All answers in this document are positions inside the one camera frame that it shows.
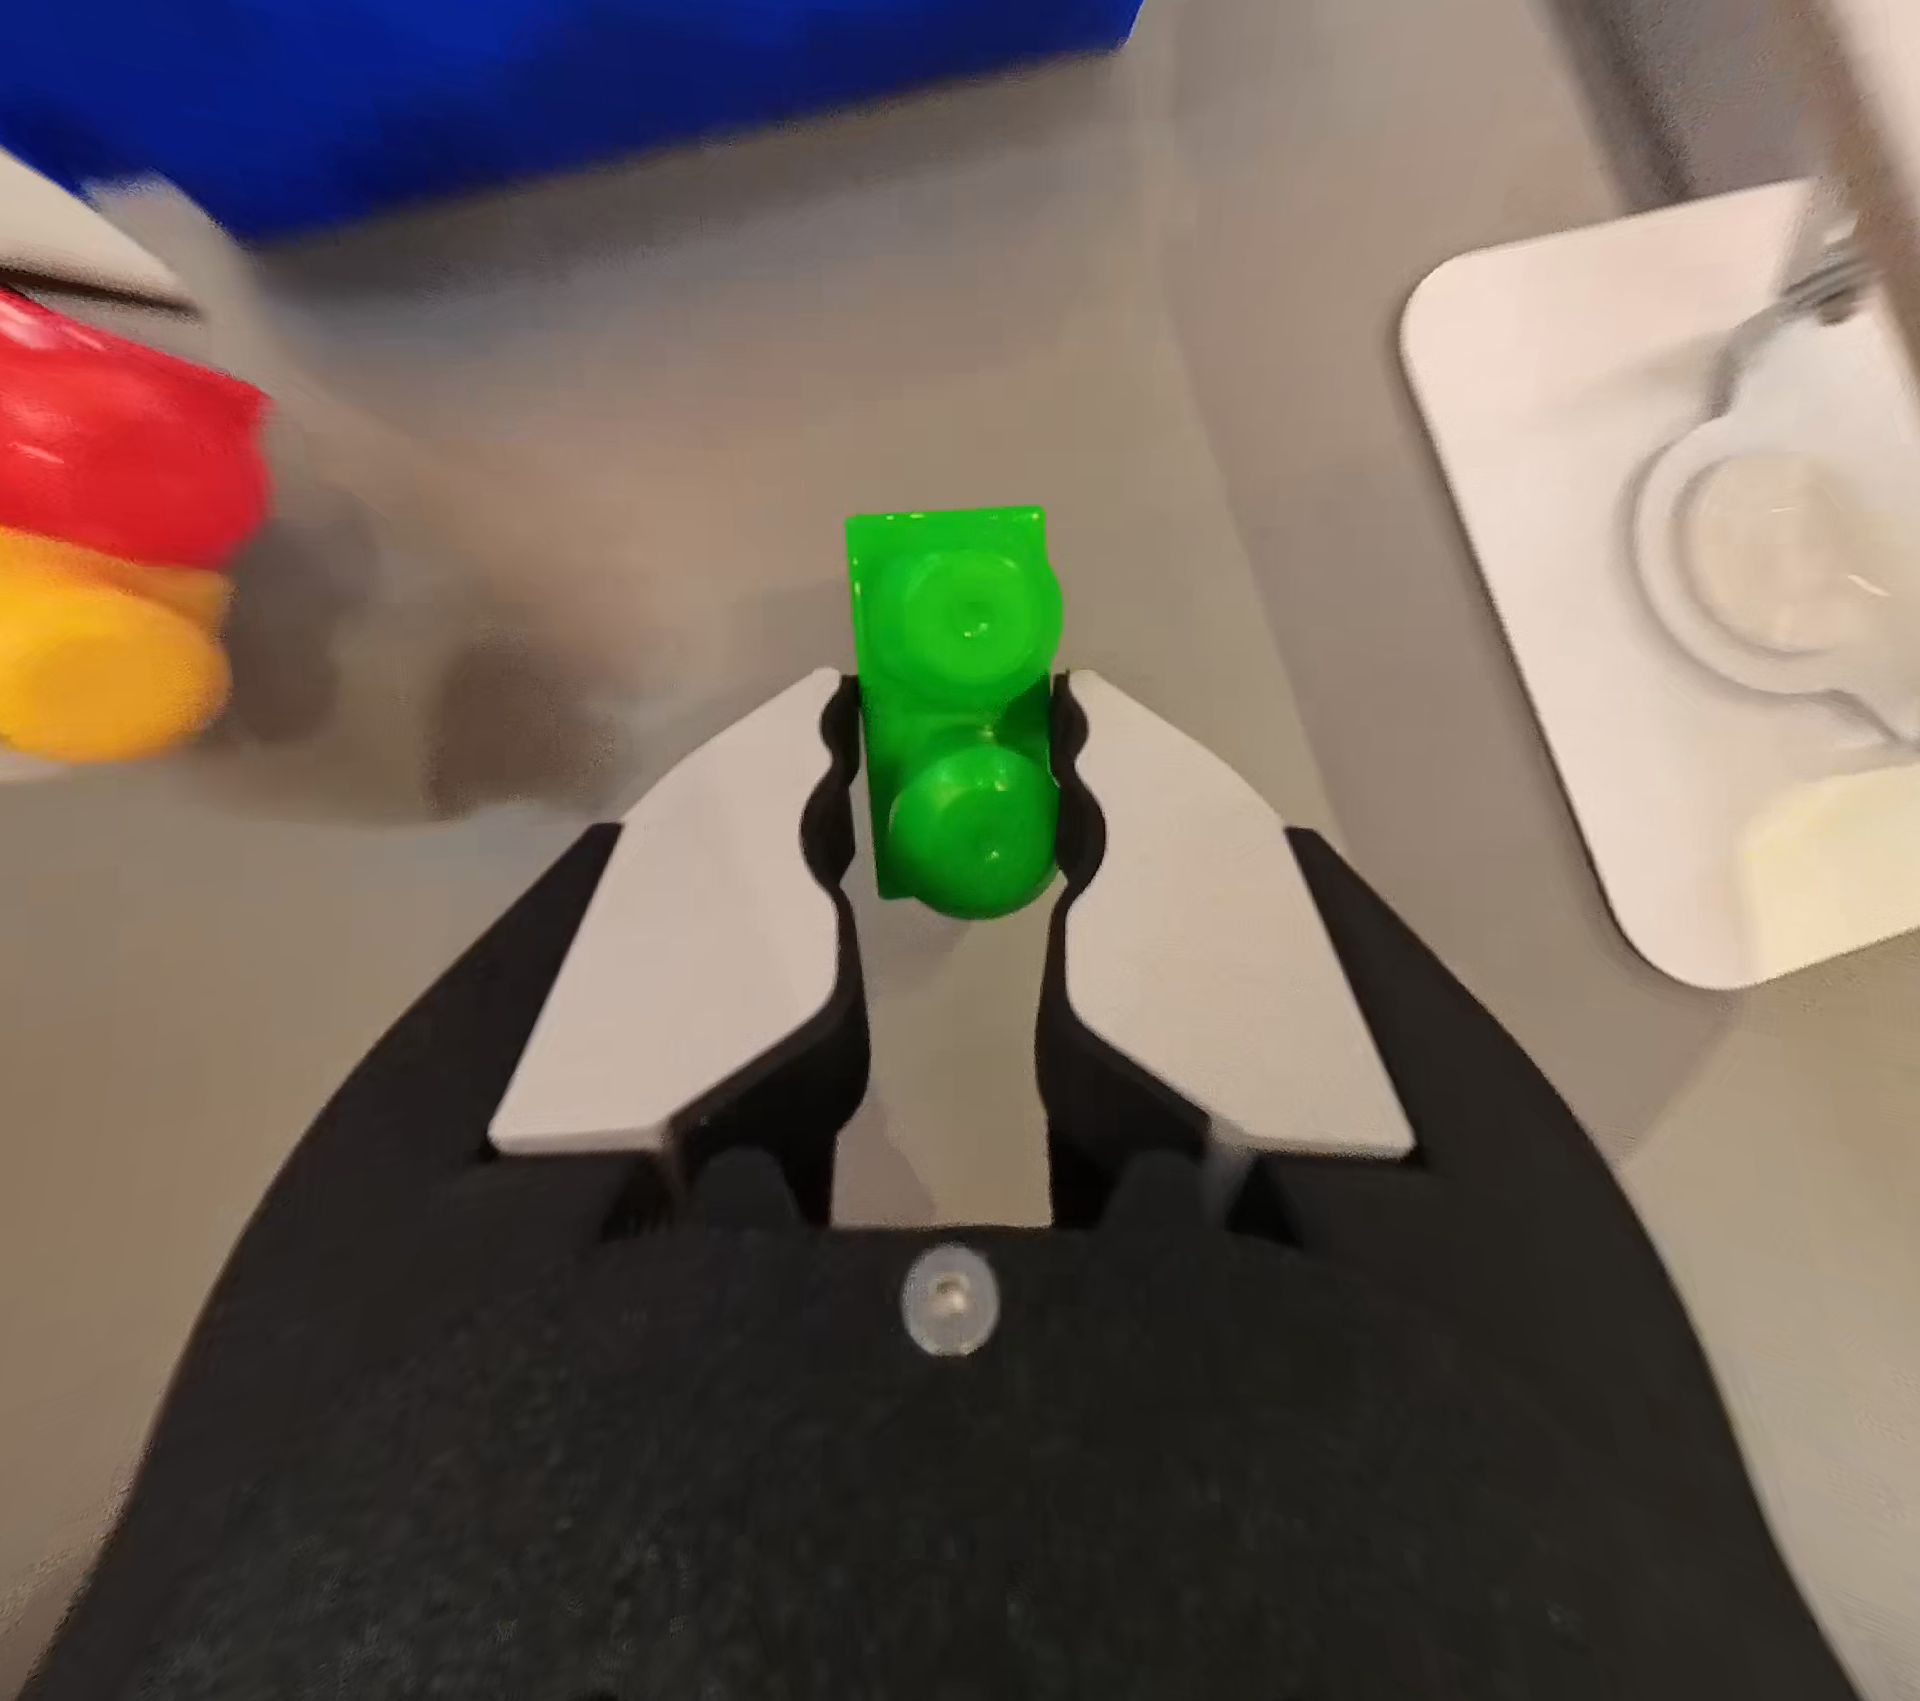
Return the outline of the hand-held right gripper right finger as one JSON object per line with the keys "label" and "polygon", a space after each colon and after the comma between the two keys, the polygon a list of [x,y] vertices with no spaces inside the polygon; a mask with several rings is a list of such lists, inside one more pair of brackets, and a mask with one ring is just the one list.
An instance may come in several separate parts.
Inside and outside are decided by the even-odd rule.
{"label": "hand-held right gripper right finger", "polygon": [[1172,1156],[1229,1219],[1262,1161],[1401,1165],[1415,1134],[1284,818],[1092,673],[1053,681],[1062,892],[1039,1095],[1053,1220]]}

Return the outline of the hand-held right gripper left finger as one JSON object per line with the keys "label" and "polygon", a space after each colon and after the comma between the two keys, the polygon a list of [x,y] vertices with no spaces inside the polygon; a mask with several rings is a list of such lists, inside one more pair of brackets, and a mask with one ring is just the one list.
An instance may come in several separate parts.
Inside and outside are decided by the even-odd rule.
{"label": "hand-held right gripper left finger", "polygon": [[621,820],[494,1108],[505,1158],[648,1158],[689,1191],[767,1156],[832,1220],[871,1069],[852,865],[859,687],[819,666],[666,772]]}

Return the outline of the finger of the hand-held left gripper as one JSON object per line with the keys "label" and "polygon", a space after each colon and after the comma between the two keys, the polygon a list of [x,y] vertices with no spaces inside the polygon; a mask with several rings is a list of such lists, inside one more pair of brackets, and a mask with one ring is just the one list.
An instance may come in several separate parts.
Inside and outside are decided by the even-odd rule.
{"label": "finger of the hand-held left gripper", "polygon": [[3,152],[3,289],[84,308],[201,316],[157,256],[10,152]]}

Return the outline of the red tall toy block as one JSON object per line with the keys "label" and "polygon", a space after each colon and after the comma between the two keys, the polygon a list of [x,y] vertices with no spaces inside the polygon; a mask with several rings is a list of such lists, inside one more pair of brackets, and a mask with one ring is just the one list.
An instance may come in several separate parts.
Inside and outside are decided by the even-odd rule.
{"label": "red tall toy block", "polygon": [[219,570],[275,505],[269,397],[3,290],[3,526]]}

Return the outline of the green two-stud toy block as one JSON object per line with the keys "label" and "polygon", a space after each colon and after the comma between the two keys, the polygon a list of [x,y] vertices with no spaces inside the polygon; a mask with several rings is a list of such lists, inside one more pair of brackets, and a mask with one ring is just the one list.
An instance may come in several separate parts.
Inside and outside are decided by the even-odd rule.
{"label": "green two-stud toy block", "polygon": [[1063,593],[1046,510],[844,522],[878,896],[957,922],[1053,881],[1053,662]]}

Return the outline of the yellow toy block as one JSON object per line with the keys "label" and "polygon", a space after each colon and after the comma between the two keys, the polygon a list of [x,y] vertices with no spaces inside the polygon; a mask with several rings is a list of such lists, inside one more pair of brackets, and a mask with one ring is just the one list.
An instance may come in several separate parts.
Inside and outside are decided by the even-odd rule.
{"label": "yellow toy block", "polygon": [[138,762],[228,708],[219,570],[3,532],[3,778]]}

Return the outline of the grey desk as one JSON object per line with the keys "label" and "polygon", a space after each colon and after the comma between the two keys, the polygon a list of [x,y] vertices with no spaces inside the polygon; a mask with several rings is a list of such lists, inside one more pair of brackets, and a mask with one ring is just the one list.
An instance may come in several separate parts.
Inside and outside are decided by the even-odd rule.
{"label": "grey desk", "polygon": [[1917,944],[1693,994],[1618,935],[1398,368],[1615,189],[1548,0],[1150,0],[1114,60],[276,250],[109,217],[263,381],[238,736],[3,794],[3,1695],[375,1035],[574,837],[841,662],[841,515],[1039,500],[1066,655],[1187,714],[1542,1062],[1794,1570],[1917,1695]]}

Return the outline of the white folding book stand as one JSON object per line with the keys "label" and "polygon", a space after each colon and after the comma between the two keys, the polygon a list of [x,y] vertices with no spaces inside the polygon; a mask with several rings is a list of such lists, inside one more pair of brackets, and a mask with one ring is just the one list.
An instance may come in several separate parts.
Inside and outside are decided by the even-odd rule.
{"label": "white folding book stand", "polygon": [[1917,931],[1917,0],[1788,0],[1810,180],[1476,250],[1398,346],[1620,932],[1744,990]]}

